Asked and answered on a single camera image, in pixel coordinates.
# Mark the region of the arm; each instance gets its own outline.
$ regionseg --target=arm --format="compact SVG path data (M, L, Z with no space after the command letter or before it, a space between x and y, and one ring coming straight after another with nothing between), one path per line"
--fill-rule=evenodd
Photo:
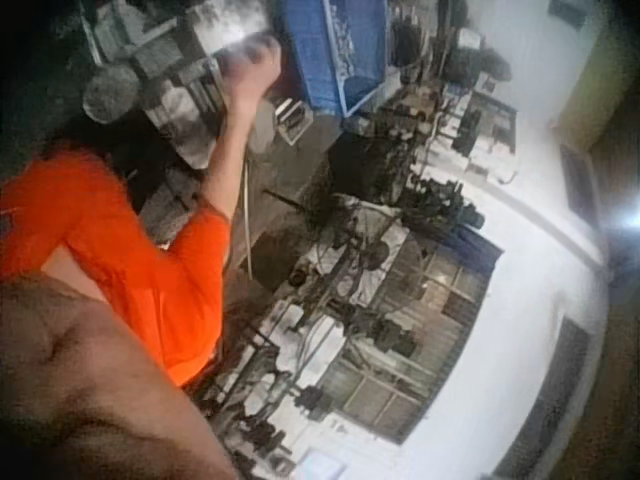
M244 152L260 99L280 75L280 46L272 38L263 44L251 44L255 60L245 54L231 59L226 75L229 105L227 126L217 143L202 196L227 219L233 217L238 203Z

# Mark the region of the blue crate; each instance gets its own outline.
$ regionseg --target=blue crate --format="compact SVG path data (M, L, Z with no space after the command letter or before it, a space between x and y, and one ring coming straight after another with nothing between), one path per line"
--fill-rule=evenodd
M348 25L353 42L352 68L344 78L338 74L340 45L332 5L340 22ZM384 81L386 0L285 0L285 21L314 109L348 117Z

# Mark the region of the skin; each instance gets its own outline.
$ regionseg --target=skin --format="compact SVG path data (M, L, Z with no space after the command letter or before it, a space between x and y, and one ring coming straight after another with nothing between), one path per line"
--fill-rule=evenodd
M227 128L204 201L231 219L258 103L280 74L275 40L236 55ZM0 451L20 478L238 478L202 415L64 247L0 285Z

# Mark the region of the white wall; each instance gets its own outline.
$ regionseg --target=white wall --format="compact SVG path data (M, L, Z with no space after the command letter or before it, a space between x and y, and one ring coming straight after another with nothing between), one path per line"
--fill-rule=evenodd
M511 65L511 82L494 96L539 124L558 118L567 104L604 21L594 0L574 0L590 15L576 31L547 14L549 0L467 0L472 26Z
M492 472L534 404L565 315L593 334L585 375L557 445L567 441L595 376L607 283L604 254L593 241L597 234L568 209L557 146L544 136L538 140L519 142L517 183L504 187L465 174L451 166L455 161L427 169L441 181L465 182L464 195L486 217L481 234L504 254L468 343L423 421L399 447L339 414L321 424L307 422L287 403L272 421L288 432L284 444L294 460L318 449L348 465L342 480L466 480ZM545 221L551 218L556 230L523 215L522 205ZM571 248L556 231L573 242Z

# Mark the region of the blue container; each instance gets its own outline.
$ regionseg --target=blue container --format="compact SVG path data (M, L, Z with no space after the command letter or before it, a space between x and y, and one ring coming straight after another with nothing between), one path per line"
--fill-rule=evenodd
M386 0L285 0L285 20L314 109L348 117L384 81Z

